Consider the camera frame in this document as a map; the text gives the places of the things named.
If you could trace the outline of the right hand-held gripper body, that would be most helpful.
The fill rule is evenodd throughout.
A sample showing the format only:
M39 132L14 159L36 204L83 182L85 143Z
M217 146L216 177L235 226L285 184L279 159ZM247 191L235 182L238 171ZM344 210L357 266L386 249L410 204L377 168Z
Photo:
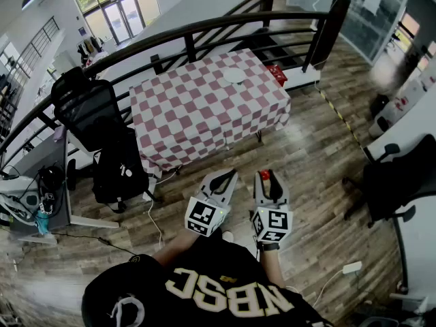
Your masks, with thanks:
M287 198L276 202L261 198L255 201L251 216L255 239L263 243L280 243L292 231L293 212Z

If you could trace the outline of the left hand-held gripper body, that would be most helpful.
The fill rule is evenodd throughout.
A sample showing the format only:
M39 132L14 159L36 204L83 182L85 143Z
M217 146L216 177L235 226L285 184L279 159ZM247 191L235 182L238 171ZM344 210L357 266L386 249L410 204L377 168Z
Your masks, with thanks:
M201 185L198 194L189 199L185 228L201 236L212 235L230 212L231 196L229 189L216 193L205 184Z

